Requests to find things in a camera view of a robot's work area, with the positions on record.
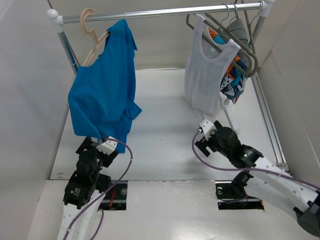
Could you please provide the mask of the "blue t shirt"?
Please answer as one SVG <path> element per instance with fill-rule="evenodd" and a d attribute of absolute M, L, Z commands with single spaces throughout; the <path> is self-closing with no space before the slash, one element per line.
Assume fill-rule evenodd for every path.
<path fill-rule="evenodd" d="M 142 112 L 135 103 L 137 46 L 126 20 L 108 28 L 104 50 L 90 66 L 81 66 L 68 94 L 74 134 L 119 141 L 124 144 L 133 120 Z"/>

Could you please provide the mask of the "beige wooden hanger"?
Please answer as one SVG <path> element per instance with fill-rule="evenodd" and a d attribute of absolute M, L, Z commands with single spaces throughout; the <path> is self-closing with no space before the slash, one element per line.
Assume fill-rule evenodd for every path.
<path fill-rule="evenodd" d="M 89 16 L 94 15 L 95 12 L 91 8 L 86 8 L 82 11 L 80 15 L 80 29 L 84 36 L 90 37 L 93 41 L 93 48 L 89 51 L 87 57 L 85 58 L 82 66 L 87 67 L 90 64 L 91 59 L 93 58 L 95 52 L 100 47 L 102 43 L 105 42 L 105 40 L 110 36 L 110 32 L 107 30 L 104 32 L 100 37 L 97 37 L 96 31 L 92 28 L 91 30 L 88 30 L 86 28 L 86 20 Z"/>

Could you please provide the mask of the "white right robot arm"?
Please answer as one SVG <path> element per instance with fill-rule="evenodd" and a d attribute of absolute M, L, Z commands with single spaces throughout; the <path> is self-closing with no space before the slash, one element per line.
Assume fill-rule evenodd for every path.
<path fill-rule="evenodd" d="M 255 148 L 242 144 L 237 133 L 219 121 L 204 119 L 197 129 L 200 140 L 193 139 L 194 155 L 207 167 L 224 172 L 237 172 L 231 181 L 231 191 L 237 197 L 247 194 L 265 201 L 287 213 L 312 236 L 320 236 L 320 188 L 302 179 L 292 177 L 269 161 Z M 231 168 L 211 165 L 206 157 L 218 152 L 231 163 Z"/>

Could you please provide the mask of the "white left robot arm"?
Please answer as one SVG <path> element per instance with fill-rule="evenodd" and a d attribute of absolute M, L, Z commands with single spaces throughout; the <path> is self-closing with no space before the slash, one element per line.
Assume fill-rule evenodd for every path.
<path fill-rule="evenodd" d="M 109 167 L 119 152 L 118 143 L 110 137 L 98 143 L 86 137 L 76 150 L 78 161 L 63 196 L 63 214 L 58 240 L 89 240 L 98 208 L 111 194 L 110 176 L 100 173 Z"/>

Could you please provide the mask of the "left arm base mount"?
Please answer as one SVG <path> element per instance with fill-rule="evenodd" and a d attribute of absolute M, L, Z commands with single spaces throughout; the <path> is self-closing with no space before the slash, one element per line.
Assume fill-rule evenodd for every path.
<path fill-rule="evenodd" d="M 127 209 L 128 182 L 115 185 L 104 197 L 99 208 L 104 211 L 125 211 Z"/>

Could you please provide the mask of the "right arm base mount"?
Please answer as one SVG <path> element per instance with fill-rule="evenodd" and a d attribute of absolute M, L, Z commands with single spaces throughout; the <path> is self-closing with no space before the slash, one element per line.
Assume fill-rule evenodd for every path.
<path fill-rule="evenodd" d="M 244 190 L 235 190 L 230 180 L 215 182 L 218 210 L 264 210 L 262 200 L 248 196 Z"/>

